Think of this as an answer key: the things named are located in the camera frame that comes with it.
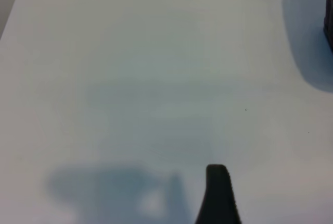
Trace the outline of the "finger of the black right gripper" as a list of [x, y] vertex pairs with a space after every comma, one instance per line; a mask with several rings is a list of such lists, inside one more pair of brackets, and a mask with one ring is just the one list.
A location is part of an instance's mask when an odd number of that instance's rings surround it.
[[206, 168], [206, 190], [195, 223], [217, 223], [217, 186], [219, 173], [217, 165], [208, 165]]
[[219, 166], [220, 182], [220, 201], [221, 201], [221, 222], [241, 224], [241, 218], [237, 209], [232, 181], [227, 168], [224, 165]]

